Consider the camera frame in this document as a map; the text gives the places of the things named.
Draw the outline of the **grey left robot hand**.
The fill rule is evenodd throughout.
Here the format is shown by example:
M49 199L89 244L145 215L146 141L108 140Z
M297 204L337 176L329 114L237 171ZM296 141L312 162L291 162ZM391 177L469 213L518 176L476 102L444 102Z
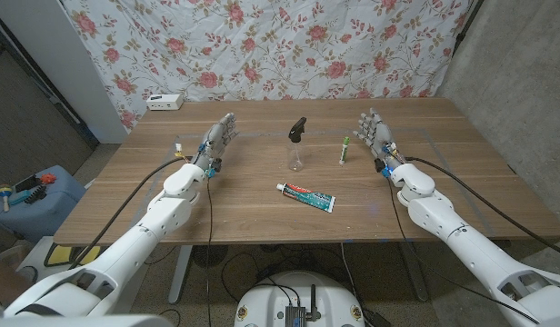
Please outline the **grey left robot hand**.
M225 148L238 135L235 122L235 114L228 113L213 124L204 134L191 164L206 170L213 160L220 159L225 152Z

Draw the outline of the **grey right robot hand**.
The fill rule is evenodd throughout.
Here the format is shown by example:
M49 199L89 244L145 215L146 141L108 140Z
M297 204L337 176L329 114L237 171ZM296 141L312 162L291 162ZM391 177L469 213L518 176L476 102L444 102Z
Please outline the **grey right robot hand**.
M361 113L357 122L358 129L353 134L369 147L375 159L393 168L404 163L389 126L374 107L368 114Z

